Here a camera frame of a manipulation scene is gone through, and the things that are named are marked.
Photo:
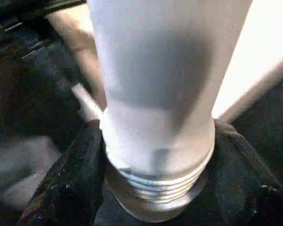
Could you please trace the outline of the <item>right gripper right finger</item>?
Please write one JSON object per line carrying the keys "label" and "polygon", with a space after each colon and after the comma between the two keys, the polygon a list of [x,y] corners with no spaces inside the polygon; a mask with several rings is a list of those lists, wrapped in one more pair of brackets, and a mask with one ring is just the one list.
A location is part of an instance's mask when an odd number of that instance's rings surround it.
{"label": "right gripper right finger", "polygon": [[283,226],[283,186],[236,129],[215,120],[197,226]]}

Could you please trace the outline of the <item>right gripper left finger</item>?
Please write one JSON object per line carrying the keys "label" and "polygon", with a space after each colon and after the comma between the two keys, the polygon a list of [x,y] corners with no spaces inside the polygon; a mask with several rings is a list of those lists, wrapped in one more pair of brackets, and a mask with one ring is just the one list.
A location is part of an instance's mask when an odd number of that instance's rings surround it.
{"label": "right gripper left finger", "polygon": [[85,124],[51,166],[19,226],[92,226],[103,202],[107,158],[99,120]]}

